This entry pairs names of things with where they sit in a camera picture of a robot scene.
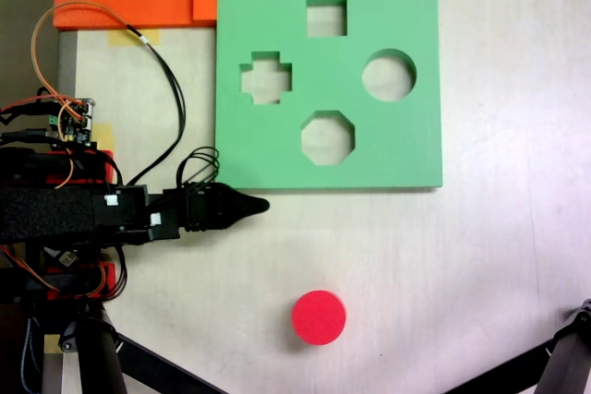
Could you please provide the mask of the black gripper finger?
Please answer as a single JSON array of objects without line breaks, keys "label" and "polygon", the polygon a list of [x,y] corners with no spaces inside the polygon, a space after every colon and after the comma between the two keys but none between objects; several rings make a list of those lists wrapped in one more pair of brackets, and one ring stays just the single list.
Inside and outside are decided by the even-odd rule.
[{"label": "black gripper finger", "polygon": [[241,193],[229,185],[218,184],[218,199],[224,205],[234,206],[269,206],[270,202],[262,197],[254,197]]},{"label": "black gripper finger", "polygon": [[217,211],[217,229],[225,230],[238,221],[266,212],[269,203],[251,203],[223,207]]}]

